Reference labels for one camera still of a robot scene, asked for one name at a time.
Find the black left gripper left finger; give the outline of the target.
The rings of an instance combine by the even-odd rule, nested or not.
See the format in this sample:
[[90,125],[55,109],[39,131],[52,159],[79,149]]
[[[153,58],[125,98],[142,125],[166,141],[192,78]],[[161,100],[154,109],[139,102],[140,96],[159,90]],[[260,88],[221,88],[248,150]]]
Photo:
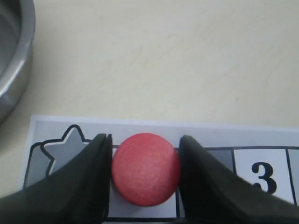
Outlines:
[[97,135],[54,174],[0,200],[2,224],[101,224],[108,214],[112,136]]

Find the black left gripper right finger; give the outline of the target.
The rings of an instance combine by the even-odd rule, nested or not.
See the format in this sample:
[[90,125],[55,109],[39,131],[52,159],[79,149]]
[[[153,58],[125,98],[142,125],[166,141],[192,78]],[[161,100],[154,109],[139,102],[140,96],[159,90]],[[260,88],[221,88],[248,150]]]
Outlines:
[[297,224],[299,208],[235,175],[192,136],[180,139],[179,190],[187,224]]

